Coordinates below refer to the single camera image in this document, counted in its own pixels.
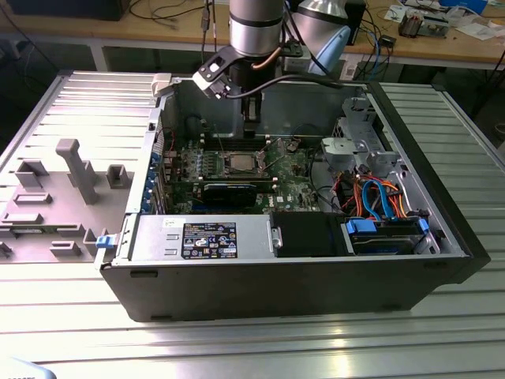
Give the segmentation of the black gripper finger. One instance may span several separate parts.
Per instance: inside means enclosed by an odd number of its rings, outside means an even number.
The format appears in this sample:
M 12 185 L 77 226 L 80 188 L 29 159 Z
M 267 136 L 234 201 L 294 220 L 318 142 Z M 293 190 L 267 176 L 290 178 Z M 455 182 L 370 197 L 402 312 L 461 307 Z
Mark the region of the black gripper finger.
M 241 100 L 241 115 L 243 118 L 243 137 L 255 137 L 261 123 L 260 96 L 247 96 Z

